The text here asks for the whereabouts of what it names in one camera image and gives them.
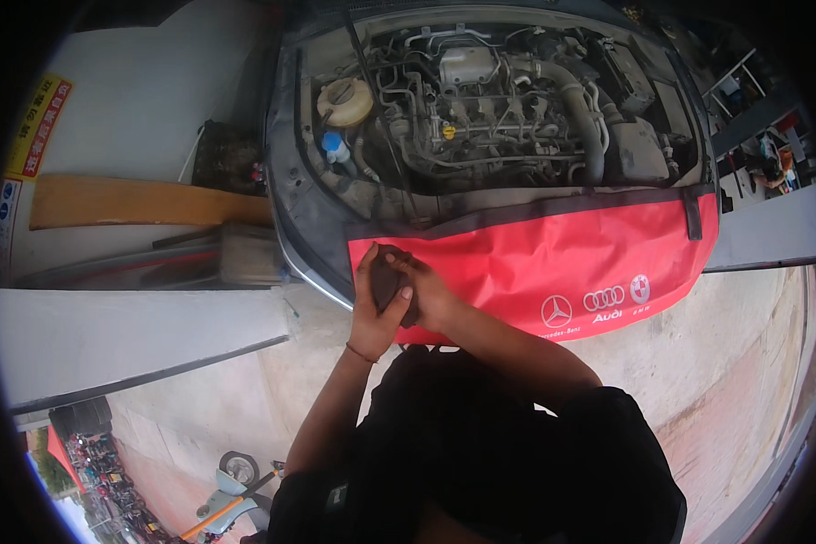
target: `engine bay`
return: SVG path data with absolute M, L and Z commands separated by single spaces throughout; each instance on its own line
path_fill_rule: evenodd
M 699 161 L 675 78 L 653 71 L 634 41 L 579 26 L 490 23 L 364 41 L 371 81 L 356 57 L 309 74 L 305 141 L 325 158 L 312 161 L 318 174 L 399 188 L 399 161 L 412 192 L 435 196 L 668 187 Z

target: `yellow handle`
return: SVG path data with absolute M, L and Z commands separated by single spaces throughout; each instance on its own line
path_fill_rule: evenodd
M 206 519 L 204 519 L 204 520 L 200 521 L 199 523 L 197 523 L 192 528 L 190 528 L 187 531 L 184 531 L 183 533 L 181 533 L 181 539 L 186 540 L 188 538 L 191 538 L 194 534 L 198 533 L 200 529 L 202 529 L 205 526 L 209 525 L 212 521 L 214 521 L 217 518 L 221 517 L 222 515 L 226 514 L 230 508 L 232 508 L 233 506 L 238 505 L 240 502 L 242 502 L 243 500 L 248 498 L 248 497 L 246 497 L 244 495 L 249 495 L 250 496 L 250 494 L 257 491 L 260 487 L 262 487 L 262 485 L 264 483 L 271 480 L 277 474 L 278 474 L 278 471 L 273 470 L 271 473 L 268 473 L 265 476 L 263 476 L 261 478 L 261 480 L 259 482 L 257 482 L 257 484 L 252 485 L 250 489 L 248 489 L 247 491 L 245 491 L 243 494 L 239 495 L 235 499 L 231 500 L 227 506 L 224 506 L 223 508 L 218 510 L 216 513 L 210 515 Z
M 186 540 L 191 538 L 194 534 L 198 533 L 200 529 L 204 528 L 205 526 L 209 525 L 212 521 L 216 520 L 217 518 L 221 517 L 222 515 L 226 514 L 227 511 L 232 508 L 233 506 L 238 505 L 240 502 L 244 500 L 244 497 L 236 497 L 235 499 L 231 500 L 227 506 L 224 506 L 220 510 L 218 510 L 215 514 L 210 515 L 206 519 L 200 521 L 192 528 L 184 531 L 181 535 L 182 540 Z

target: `bracelet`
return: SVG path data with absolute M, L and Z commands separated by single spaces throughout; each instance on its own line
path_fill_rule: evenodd
M 360 359 L 364 360 L 367 363 L 375 364 L 378 362 L 378 359 L 369 359 L 364 354 L 360 354 L 357 350 L 350 347 L 350 342 L 345 342 L 345 347 L 348 348 L 348 350 L 350 350 L 351 352 L 353 352 L 354 355 L 357 355 Z

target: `wooden board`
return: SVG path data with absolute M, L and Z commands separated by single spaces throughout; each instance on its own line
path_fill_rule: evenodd
M 272 226 L 265 197 L 158 181 L 43 175 L 36 180 L 30 230 L 94 224 Z

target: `hood prop rod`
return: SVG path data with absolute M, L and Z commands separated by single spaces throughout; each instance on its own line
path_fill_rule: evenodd
M 350 44 L 353 46 L 354 53 L 357 55 L 357 62 L 359 63 L 359 71 L 363 74 L 363 79 L 369 84 L 369 88 L 376 87 L 377 84 L 374 79 L 371 78 L 371 72 L 369 71 L 369 65 L 365 61 L 365 54 L 363 53 L 363 46 L 359 43 L 359 37 L 357 36 L 357 30 L 354 28 L 353 20 L 350 18 L 350 10 L 345 8 L 342 11 L 342 15 L 345 18 L 345 29 L 348 31 L 348 36 L 350 36 Z M 414 219 L 419 219 L 420 214 L 417 211 L 417 204 L 414 202 L 414 195 L 411 193 L 411 189 L 408 188 L 408 177 L 405 174 L 404 165 L 402 164 L 402 160 L 399 157 L 398 153 L 396 153 L 396 142 L 393 140 L 393 134 L 390 131 L 390 125 L 387 123 L 387 118 L 384 116 L 384 107 L 381 105 L 381 99 L 378 96 L 378 89 L 371 93 L 371 100 L 375 106 L 375 114 L 378 116 L 378 120 L 381 122 L 381 126 L 384 127 L 384 134 L 387 136 L 387 147 L 390 148 L 390 154 L 393 158 L 393 163 L 396 165 L 396 170 L 399 174 L 399 181 L 402 182 L 402 189 L 408 195 L 408 200 L 411 202 L 412 212 L 414 213 Z

